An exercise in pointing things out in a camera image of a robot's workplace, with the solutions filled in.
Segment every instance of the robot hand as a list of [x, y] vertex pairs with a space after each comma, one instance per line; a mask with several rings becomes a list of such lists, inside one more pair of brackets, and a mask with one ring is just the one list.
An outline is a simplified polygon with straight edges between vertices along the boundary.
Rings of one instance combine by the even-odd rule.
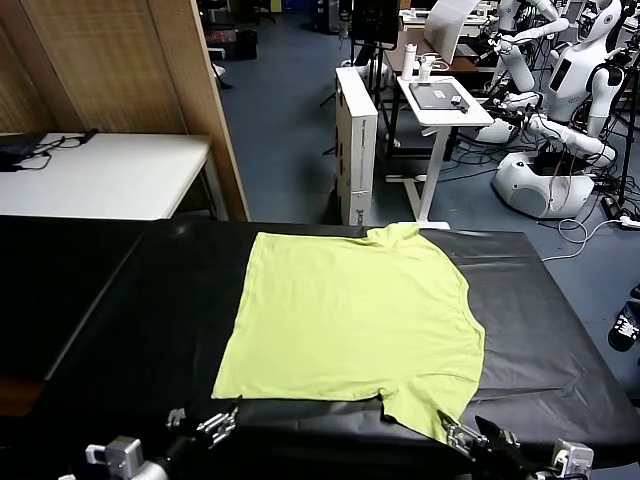
[[518, 438], [489, 420], [476, 416], [478, 433], [441, 411], [438, 415], [447, 431], [447, 444], [473, 462], [473, 478], [587, 480], [591, 473], [593, 450], [581, 443], [558, 439], [551, 466], [547, 467], [529, 461], [520, 450]]

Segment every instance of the tripod stand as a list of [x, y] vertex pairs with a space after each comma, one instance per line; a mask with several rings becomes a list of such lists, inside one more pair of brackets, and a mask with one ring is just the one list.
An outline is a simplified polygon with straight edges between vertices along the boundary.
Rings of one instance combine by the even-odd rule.
[[627, 180], [629, 178], [629, 163], [631, 161], [631, 149], [635, 141], [635, 130], [637, 128], [636, 113], [637, 113], [637, 103], [638, 103], [638, 91], [640, 90], [640, 53], [637, 51], [638, 50], [637, 45], [638, 45], [639, 39], [640, 39], [640, 32], [636, 32], [636, 34], [633, 36], [633, 38], [629, 42], [630, 45], [635, 44], [636, 58], [631, 66], [623, 68], [625, 72], [625, 79], [622, 83], [622, 87], [620, 87], [620, 91], [614, 98], [614, 102], [613, 102], [613, 105], [617, 105], [623, 93], [626, 91], [629, 84], [631, 84], [631, 111], [629, 113], [629, 121], [626, 122], [627, 135], [625, 137], [624, 162], [622, 164], [622, 177], [620, 179], [618, 198], [614, 199], [611, 197], [605, 197], [602, 199], [602, 206], [609, 220], [618, 220], [620, 218], [620, 216], [622, 215], [622, 208], [626, 201], [625, 189], [627, 187]]

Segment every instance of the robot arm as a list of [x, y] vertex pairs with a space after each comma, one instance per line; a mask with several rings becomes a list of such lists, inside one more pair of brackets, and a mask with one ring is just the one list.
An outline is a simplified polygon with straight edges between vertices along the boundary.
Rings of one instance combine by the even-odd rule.
[[569, 28], [569, 21], [560, 17], [558, 10], [550, 0], [502, 0], [499, 7], [500, 30], [502, 33], [515, 31], [516, 17], [522, 4], [534, 7], [550, 23], [525, 30], [515, 36], [502, 35], [497, 42], [495, 50], [500, 55], [518, 90], [520, 92], [528, 92], [534, 87], [535, 80], [518, 45], [524, 45], [546, 35], [562, 32]]
[[533, 115], [526, 128], [553, 143], [566, 145], [571, 153], [586, 155], [585, 160], [594, 167], [606, 166], [615, 159], [615, 150], [597, 138], [552, 122], [542, 115]]
[[617, 67], [602, 67], [595, 71], [590, 80], [593, 101], [589, 110], [587, 134], [597, 137], [609, 118], [611, 103], [620, 90], [624, 74]]
[[550, 0], [524, 0], [546, 18], [549, 23], [541, 26], [530, 28], [524, 32], [520, 32], [515, 36], [505, 36], [504, 40], [514, 45], [523, 45], [527, 42], [537, 40], [547, 35], [564, 32], [569, 28], [569, 20], [560, 17], [558, 10]]

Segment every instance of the wooden wall panel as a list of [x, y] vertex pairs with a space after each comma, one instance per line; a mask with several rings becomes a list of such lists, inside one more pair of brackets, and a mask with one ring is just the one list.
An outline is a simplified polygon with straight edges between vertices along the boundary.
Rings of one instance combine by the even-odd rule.
[[[189, 133], [209, 135], [229, 217], [247, 219], [247, 202], [195, 0], [149, 0]], [[184, 32], [197, 32], [185, 35]]]
[[0, 130], [208, 135], [249, 219], [196, 0], [0, 0], [1, 22]]
[[47, 132], [55, 123], [0, 24], [0, 131]]
[[22, 3], [84, 125], [184, 133], [145, 0]]
[[42, 48], [40, 39], [20, 0], [1, 0], [0, 19], [7, 36], [19, 52], [22, 65], [34, 80], [40, 99], [48, 107], [56, 126], [48, 129], [57, 132], [82, 132], [86, 130], [67, 97], [56, 72]]

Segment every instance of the white table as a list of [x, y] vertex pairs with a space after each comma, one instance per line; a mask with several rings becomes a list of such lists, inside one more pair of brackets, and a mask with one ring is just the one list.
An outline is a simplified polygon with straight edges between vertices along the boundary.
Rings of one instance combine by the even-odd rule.
[[[451, 136], [451, 130], [453, 127], [484, 127], [491, 125], [493, 118], [453, 77], [431, 77], [429, 83], [450, 83], [453, 85], [456, 90], [458, 90], [460, 96], [469, 104], [469, 109], [466, 113], [460, 110], [421, 110], [413, 97], [413, 93], [409, 89], [411, 83], [417, 83], [417, 77], [411, 81], [405, 81], [398, 76], [396, 81], [399, 83], [409, 105], [411, 105], [411, 109], [418, 123], [423, 127], [429, 127], [423, 130], [422, 135], [428, 136], [435, 134], [436, 139], [433, 151], [431, 152], [426, 176], [420, 175], [418, 177], [407, 178], [389, 175], [386, 177], [386, 181], [389, 183], [404, 184], [409, 202], [411, 203], [413, 215], [420, 228], [449, 229], [449, 224], [446, 222], [429, 221], [429, 210], [431, 209], [433, 195], [436, 190], [436, 185], [438, 184], [438, 176], [440, 175], [440, 170], [445, 160], [446, 145]], [[422, 197], [418, 195], [415, 186], [417, 182], [425, 182], [424, 188], [422, 189]]]
[[[62, 135], [78, 134], [50, 134], [42, 143]], [[85, 145], [50, 153], [43, 170], [0, 173], [0, 215], [170, 218], [202, 172], [218, 218], [226, 216], [205, 136], [97, 134]], [[35, 158], [21, 166], [43, 164]]]

